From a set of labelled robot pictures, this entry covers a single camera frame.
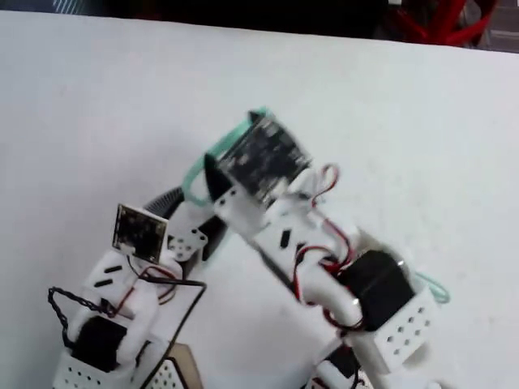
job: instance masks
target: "tabletop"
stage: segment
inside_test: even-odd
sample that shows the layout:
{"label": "tabletop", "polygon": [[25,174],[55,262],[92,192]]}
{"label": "tabletop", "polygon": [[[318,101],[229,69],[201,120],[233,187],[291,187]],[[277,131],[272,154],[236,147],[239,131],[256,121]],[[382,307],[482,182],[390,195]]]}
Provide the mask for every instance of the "tabletop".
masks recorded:
{"label": "tabletop", "polygon": [[[0,52],[0,387],[50,385],[62,345],[46,289],[79,291],[117,203],[177,185],[262,105],[316,164],[341,166],[345,214],[450,289],[432,374],[515,386],[519,56],[13,12]],[[208,292],[180,341],[206,387],[294,387],[332,337],[238,237],[195,276]]]}

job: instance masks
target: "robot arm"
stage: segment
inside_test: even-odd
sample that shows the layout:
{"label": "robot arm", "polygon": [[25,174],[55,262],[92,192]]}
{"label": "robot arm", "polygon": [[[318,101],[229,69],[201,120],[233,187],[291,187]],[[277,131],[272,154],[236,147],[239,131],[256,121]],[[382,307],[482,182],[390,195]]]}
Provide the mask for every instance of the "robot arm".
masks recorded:
{"label": "robot arm", "polygon": [[[315,364],[308,387],[360,389],[370,382],[374,389],[440,388],[403,366],[427,340],[436,312],[429,288],[414,276],[410,261],[353,224],[332,220],[342,210],[321,203],[320,196],[337,183],[333,167],[313,169],[307,154],[271,115],[251,113],[250,122],[223,156],[204,157],[211,202],[205,208],[208,220],[199,229],[182,225],[180,232],[171,233],[167,219],[184,200],[178,189],[144,210],[119,206],[115,251],[102,257],[82,293],[95,305],[113,307],[114,315],[80,308],[68,336],[88,352],[64,352],[54,387],[70,387],[71,365],[85,369],[79,376],[97,374],[103,387],[142,383],[155,370],[143,363],[136,369],[139,355],[149,343],[148,354],[162,356],[168,347],[150,337],[159,303],[171,293],[142,276],[185,279],[189,266],[207,259],[229,226],[298,301],[321,306],[337,328],[337,340]],[[336,174],[327,184],[331,170]],[[108,367],[95,359],[99,349],[92,354],[92,339],[100,340],[102,349],[114,342],[116,355]],[[359,377],[359,368],[366,377]]]}
{"label": "robot arm", "polygon": [[[439,388],[403,366],[425,343],[434,322],[437,307],[428,286],[399,251],[323,214],[324,204],[317,198],[333,188],[338,174],[325,185],[330,167],[313,170],[300,147],[285,136],[289,135],[279,123],[262,116],[225,156],[219,160],[206,156],[206,181],[218,184],[209,186],[214,212],[260,253],[301,303],[324,308],[341,337],[341,345],[332,351],[351,349],[350,358],[374,388]],[[269,142],[289,148],[283,156],[269,154],[274,166],[265,162],[261,144],[274,154],[280,148]],[[290,175],[290,169],[298,170],[295,161],[305,165],[296,177]],[[332,211],[328,214],[341,214],[340,208]],[[327,387],[335,387],[333,382],[357,385],[354,376],[335,379],[330,372],[337,373],[337,367],[326,359],[322,363],[316,373],[326,375],[320,380]]]}

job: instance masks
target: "green cable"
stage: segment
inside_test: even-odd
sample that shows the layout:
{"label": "green cable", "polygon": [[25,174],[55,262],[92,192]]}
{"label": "green cable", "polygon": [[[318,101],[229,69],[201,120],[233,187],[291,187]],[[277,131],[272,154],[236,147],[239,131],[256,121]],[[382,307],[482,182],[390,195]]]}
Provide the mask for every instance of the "green cable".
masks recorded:
{"label": "green cable", "polygon": [[[268,110],[265,107],[255,110],[257,113],[268,114]],[[207,150],[207,154],[214,156],[217,158],[227,150],[229,150],[233,144],[249,129],[252,125],[249,119],[244,120],[234,129],[232,129],[227,135],[221,138],[218,142],[216,142],[209,150]],[[182,182],[182,191],[184,192],[184,196],[187,201],[191,201],[195,205],[199,207],[205,206],[209,198],[200,199],[196,197],[191,192],[191,186],[193,182],[198,177],[198,175],[204,170],[204,156],[201,156],[194,165],[191,166],[189,170],[187,170],[186,176],[184,177],[184,181]]]}
{"label": "green cable", "polygon": [[432,296],[435,298],[438,304],[447,304],[451,301],[451,294],[440,282],[432,279],[430,276],[426,276],[419,271],[416,271],[415,274],[429,284],[429,289],[431,290]]}

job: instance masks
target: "black circuit board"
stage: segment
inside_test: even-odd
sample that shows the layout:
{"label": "black circuit board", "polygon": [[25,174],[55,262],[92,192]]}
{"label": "black circuit board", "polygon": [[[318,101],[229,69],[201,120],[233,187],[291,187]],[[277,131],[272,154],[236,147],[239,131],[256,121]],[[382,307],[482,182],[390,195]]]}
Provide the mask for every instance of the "black circuit board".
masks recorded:
{"label": "black circuit board", "polygon": [[311,160],[289,132],[263,117],[218,162],[218,168],[268,207],[280,184],[289,185]]}
{"label": "black circuit board", "polygon": [[166,219],[119,204],[112,246],[132,246],[136,258],[158,263],[166,227]]}

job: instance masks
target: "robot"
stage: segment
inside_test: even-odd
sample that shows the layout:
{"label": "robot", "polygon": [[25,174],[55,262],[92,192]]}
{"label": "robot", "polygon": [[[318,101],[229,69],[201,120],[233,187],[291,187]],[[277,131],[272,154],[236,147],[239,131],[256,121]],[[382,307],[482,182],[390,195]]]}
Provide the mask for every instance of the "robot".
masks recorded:
{"label": "robot", "polygon": [[[435,296],[403,250],[329,217],[323,198],[337,184],[337,166],[314,168],[290,132],[261,109],[249,112],[188,176],[197,173],[204,175],[207,199],[195,197],[187,179],[142,208],[120,204],[112,249],[81,295],[49,290],[65,346],[54,389],[187,387],[168,356],[206,290],[188,276],[227,229],[301,304],[319,306],[337,329],[303,387],[441,389],[404,366],[435,323]],[[200,210],[197,225],[177,222],[181,203]],[[160,339],[152,331],[159,309],[183,286],[199,293],[173,339]],[[56,293],[81,305],[70,325]],[[169,386],[162,383],[166,375],[179,380]]]}

